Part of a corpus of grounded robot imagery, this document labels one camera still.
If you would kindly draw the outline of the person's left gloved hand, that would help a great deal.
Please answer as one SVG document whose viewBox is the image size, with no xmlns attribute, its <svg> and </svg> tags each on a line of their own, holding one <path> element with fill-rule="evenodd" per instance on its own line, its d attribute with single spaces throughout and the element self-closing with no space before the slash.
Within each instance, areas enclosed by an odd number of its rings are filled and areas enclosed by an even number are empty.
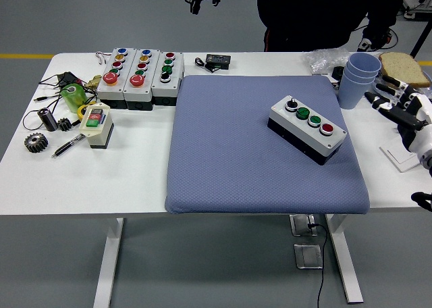
<svg viewBox="0 0 432 308">
<path fill-rule="evenodd" d="M 372 52 L 380 49 L 386 50 L 398 44 L 398 35 L 391 28 L 373 30 L 368 26 L 362 26 L 358 29 L 362 29 L 362 40 L 358 44 L 357 51 Z"/>
</svg>

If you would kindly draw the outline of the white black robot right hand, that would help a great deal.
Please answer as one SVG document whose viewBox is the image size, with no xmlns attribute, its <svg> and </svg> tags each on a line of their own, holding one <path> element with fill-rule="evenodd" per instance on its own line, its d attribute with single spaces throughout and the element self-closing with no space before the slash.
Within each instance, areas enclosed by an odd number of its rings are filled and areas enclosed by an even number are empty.
<svg viewBox="0 0 432 308">
<path fill-rule="evenodd" d="M 372 108 L 398 125 L 402 144 L 411 153 L 416 153 L 420 159 L 425 159 L 431 153 L 431 102 L 429 98 L 419 93 L 406 82 L 388 75 L 382 79 L 393 87 L 376 84 L 376 87 L 394 96 L 397 101 L 373 92 L 364 95 Z"/>
</svg>

